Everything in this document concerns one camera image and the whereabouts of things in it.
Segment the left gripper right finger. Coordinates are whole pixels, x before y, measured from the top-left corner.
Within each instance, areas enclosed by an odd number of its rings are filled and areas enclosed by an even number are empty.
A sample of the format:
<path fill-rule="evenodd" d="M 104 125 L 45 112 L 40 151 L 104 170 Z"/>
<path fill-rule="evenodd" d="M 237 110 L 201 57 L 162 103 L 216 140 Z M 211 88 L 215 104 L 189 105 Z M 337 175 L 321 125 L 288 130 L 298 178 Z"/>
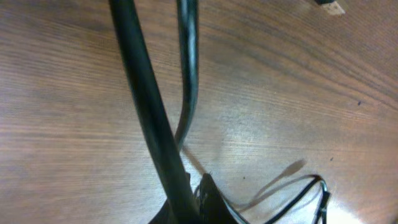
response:
<path fill-rule="evenodd" d="M 237 224 L 228 211 L 210 174 L 203 174 L 199 186 L 199 213 L 206 224 Z"/>

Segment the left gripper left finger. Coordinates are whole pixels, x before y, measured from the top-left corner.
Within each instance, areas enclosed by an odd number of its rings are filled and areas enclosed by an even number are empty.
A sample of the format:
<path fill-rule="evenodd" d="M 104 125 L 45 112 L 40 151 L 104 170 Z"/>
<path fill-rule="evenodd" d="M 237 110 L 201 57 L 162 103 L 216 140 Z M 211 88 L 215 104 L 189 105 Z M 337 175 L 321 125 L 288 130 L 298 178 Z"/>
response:
<path fill-rule="evenodd" d="M 153 217 L 149 224 L 174 224 L 174 214 L 166 200 L 159 210 L 159 212 Z"/>

